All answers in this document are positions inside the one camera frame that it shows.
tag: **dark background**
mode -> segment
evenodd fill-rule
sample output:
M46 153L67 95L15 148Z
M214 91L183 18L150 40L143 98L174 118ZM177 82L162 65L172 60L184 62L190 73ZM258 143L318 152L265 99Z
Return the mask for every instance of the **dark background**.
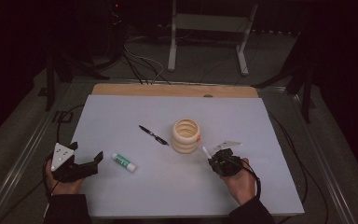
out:
M155 35L158 24L170 23L170 1L118 2L123 21L137 27L140 34ZM87 3L0 1L0 125L32 89L33 77L46 67L48 37L61 41L70 52L78 50L75 55L87 57L92 51L79 28L85 18L78 17L76 11ZM203 12L216 13L219 4L213 1ZM179 9L200 10L200 1L183 1ZM320 87L358 160L358 1L266 1L257 10L253 28L260 34L298 35L286 65L303 58L315 62L313 84Z

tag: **table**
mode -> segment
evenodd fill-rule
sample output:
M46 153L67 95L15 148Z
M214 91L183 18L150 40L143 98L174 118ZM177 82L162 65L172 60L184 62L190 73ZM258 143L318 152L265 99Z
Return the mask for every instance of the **table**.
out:
M240 64L241 75L249 75L248 66L246 64L243 51L246 46L249 34L251 32L257 4L253 4L250 15L246 17L229 17L229 16L211 16L211 15L195 15L176 12L176 0L172 0L172 31L171 31L171 47L168 60L168 71L175 69L176 60L176 30L207 30L207 31L223 31L233 33L243 33L241 43L236 47L238 62Z
M210 152L225 140L243 142L232 149L250 159L262 182L261 201L272 215L304 213L255 89L98 84L73 138L79 145L77 163L90 161L101 150L105 156L99 173L88 177L81 191L88 195L92 217L222 217L238 206L201 150L177 153L138 128L144 125L171 142L170 129L182 117L199 123L201 143ZM110 160L113 152L138 170L132 174Z

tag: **black pen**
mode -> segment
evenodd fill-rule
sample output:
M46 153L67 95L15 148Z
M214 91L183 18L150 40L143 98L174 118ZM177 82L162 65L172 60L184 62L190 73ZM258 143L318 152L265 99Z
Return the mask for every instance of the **black pen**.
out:
M154 133L150 132L149 130L147 130L144 126L139 125L139 127L144 130L144 132L152 135L153 137L155 137L156 141L160 142L162 145L167 145L169 146L170 144L167 143L167 141L165 141L164 139L158 137L157 135L155 135Z

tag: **person's right hand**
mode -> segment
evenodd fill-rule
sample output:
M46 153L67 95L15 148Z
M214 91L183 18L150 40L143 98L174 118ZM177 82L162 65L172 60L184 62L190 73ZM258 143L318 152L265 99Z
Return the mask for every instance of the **person's right hand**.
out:
M244 161L249 163L247 158L243 158ZM249 168L246 162L242 162L242 165ZM231 196L239 203L243 205L249 202L255 196L255 178L247 171L241 170L233 176L220 176L220 178L226 183Z

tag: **hand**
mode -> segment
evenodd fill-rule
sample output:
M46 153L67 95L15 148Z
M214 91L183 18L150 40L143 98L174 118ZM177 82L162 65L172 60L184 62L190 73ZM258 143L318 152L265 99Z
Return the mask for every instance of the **hand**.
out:
M242 162L242 165L249 168L246 162ZM255 178L249 172L242 169L234 176L220 176L220 178L225 181L231 196L240 205L254 198Z
M50 190L53 189L53 191L51 192L52 195L78 194L78 192L80 191L80 187L84 181L83 178L83 179L78 179L77 181L71 183L62 183L62 182L59 183L57 180L54 179L53 174L51 173L51 160L47 162L46 174L48 175Z

